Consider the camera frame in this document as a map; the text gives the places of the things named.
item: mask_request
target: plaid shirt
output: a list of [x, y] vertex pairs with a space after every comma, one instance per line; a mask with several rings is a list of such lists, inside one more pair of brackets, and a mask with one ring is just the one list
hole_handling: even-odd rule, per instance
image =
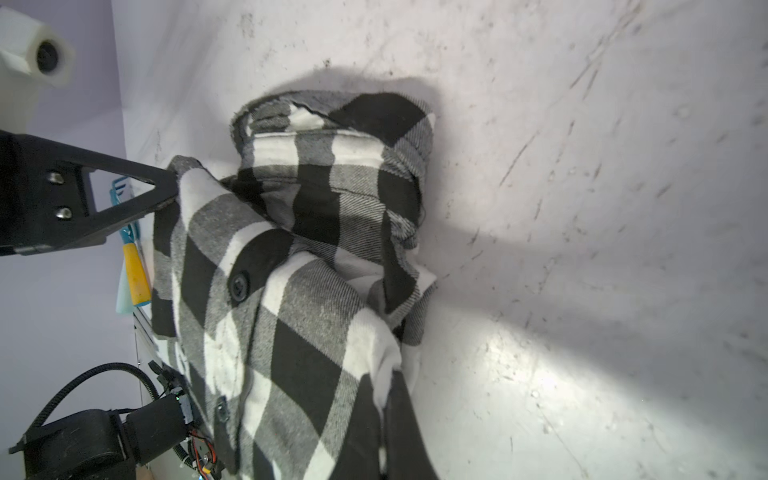
[[171, 162], [179, 197], [154, 223], [155, 341], [241, 478], [379, 464], [357, 444], [382, 445], [392, 372], [415, 374], [401, 348], [419, 345], [434, 288], [412, 260], [431, 118], [397, 94], [291, 92], [235, 117], [235, 177]]

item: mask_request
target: flannel fabric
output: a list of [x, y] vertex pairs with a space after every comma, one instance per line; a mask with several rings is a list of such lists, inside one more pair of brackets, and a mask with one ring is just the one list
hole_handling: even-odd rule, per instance
[[397, 94], [291, 92], [235, 117], [237, 176], [171, 162], [179, 197], [154, 223], [155, 341], [241, 478], [379, 465], [359, 439], [382, 444], [392, 371], [421, 341], [435, 280], [412, 259], [430, 121]]

